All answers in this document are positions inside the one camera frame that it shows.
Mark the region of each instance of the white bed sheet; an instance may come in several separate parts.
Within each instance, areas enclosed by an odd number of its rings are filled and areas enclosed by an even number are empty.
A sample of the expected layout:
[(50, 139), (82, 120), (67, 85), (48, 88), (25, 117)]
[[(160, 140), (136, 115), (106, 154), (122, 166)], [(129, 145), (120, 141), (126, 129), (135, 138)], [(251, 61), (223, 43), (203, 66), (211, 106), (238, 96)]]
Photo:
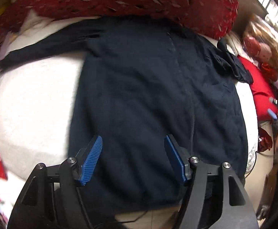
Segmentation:
[[(33, 44), (80, 19), (52, 22), (18, 37), (9, 50)], [(85, 53), (70, 53), (23, 65), (0, 79), (0, 155), (7, 169), (27, 179), (37, 163), (66, 159), (68, 130)], [(236, 82), (247, 131), (248, 165), (258, 147), (258, 122), (248, 84)]]

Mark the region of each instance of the jacket zipper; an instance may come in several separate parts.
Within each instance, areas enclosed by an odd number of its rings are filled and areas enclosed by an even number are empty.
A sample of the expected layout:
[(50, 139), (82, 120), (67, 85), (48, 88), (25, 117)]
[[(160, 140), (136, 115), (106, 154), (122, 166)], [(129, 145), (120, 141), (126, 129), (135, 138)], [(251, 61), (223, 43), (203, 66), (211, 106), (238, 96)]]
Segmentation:
[(194, 112), (194, 102), (193, 102), (193, 99), (192, 99), (192, 96), (191, 96), (191, 93), (190, 91), (188, 90), (186, 84), (185, 84), (185, 81), (184, 81), (184, 75), (182, 73), (182, 70), (181, 70), (181, 66), (178, 62), (178, 59), (177, 59), (177, 51), (176, 51), (176, 47), (173, 43), (173, 40), (171, 38), (171, 35), (170, 33), (168, 32), (167, 35), (169, 36), (170, 38), (170, 42), (173, 46), (173, 50), (174, 50), (174, 53), (175, 53), (175, 63), (178, 65), (178, 75), (179, 75), (179, 78), (184, 86), (184, 90), (185, 90), (185, 93), (188, 97), (188, 100), (189, 100), (189, 106), (190, 106), (190, 115), (192, 117), (192, 121), (191, 121), (191, 129), (190, 129), (190, 156), (193, 156), (193, 137), (194, 137), (194, 127), (195, 127), (195, 112)]

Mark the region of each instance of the power cord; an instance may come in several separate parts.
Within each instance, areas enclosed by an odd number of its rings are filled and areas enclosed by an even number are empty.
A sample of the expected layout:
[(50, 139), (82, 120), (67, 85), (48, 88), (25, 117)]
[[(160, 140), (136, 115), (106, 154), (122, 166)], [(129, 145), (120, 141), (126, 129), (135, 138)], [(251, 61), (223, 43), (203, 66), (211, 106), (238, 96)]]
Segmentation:
[(257, 153), (260, 154), (260, 155), (262, 155), (262, 156), (265, 156), (265, 157), (274, 157), (274, 155), (266, 155), (266, 154), (263, 154), (263, 153), (261, 153), (261, 152), (256, 151), (256, 152), (255, 152), (255, 154), (256, 154), (256, 159), (255, 159), (254, 165), (253, 165), (253, 167), (251, 168), (251, 171), (245, 176), (245, 179), (246, 179), (246, 178), (249, 176), (249, 174), (253, 171), (253, 169), (254, 169), (254, 167), (255, 167), (255, 165), (256, 165), (256, 162), (257, 162)]

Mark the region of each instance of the blue gripper pad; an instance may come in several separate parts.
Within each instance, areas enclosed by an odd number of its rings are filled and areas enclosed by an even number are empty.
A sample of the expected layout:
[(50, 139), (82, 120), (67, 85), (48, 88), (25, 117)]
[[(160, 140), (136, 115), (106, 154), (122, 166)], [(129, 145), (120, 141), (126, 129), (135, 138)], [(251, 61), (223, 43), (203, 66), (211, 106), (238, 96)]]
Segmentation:
[(82, 175), (80, 178), (80, 184), (84, 186), (87, 182), (90, 181), (94, 168), (98, 162), (101, 151), (103, 147), (103, 140), (101, 136), (98, 136), (94, 145), (92, 146), (85, 162), (82, 165)]
[(165, 137), (164, 148), (176, 178), (181, 183), (186, 184), (187, 181), (191, 179), (192, 171), (187, 157), (183, 154), (180, 146), (177, 144), (172, 135), (167, 135)]

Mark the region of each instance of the blue object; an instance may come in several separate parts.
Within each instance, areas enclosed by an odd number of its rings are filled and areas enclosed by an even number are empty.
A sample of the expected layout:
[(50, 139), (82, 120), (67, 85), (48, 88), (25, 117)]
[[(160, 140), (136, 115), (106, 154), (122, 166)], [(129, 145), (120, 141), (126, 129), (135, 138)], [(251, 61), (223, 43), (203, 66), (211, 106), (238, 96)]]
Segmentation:
[(274, 121), (277, 120), (277, 115), (270, 108), (267, 109), (267, 113)]
[(98, 136), (94, 145), (92, 146), (85, 162), (82, 165), (82, 175), (80, 178), (80, 184), (84, 186), (87, 182), (90, 181), (94, 168), (98, 162), (101, 151), (103, 148), (103, 140), (101, 136)]
[(183, 161), (181, 160), (181, 157), (179, 156), (168, 135), (165, 137), (164, 140), (164, 148), (166, 150), (166, 155), (169, 158), (170, 164), (177, 179), (181, 183), (186, 183), (188, 179), (185, 174), (185, 167)]

